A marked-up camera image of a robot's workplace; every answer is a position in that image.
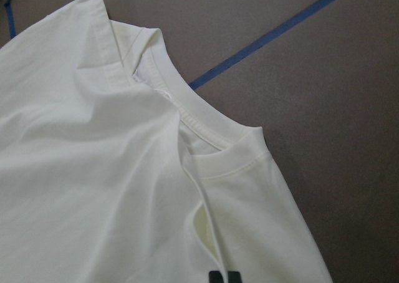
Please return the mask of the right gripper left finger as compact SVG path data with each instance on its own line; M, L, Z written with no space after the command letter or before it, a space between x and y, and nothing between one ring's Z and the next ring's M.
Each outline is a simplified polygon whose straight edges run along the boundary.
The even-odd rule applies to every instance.
M209 283L222 283L222 274L220 271L209 271Z

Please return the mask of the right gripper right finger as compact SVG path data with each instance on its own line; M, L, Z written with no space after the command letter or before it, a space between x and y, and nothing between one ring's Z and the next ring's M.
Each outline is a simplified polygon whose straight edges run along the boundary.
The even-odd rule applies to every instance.
M239 271L228 271L228 283L242 283L241 273Z

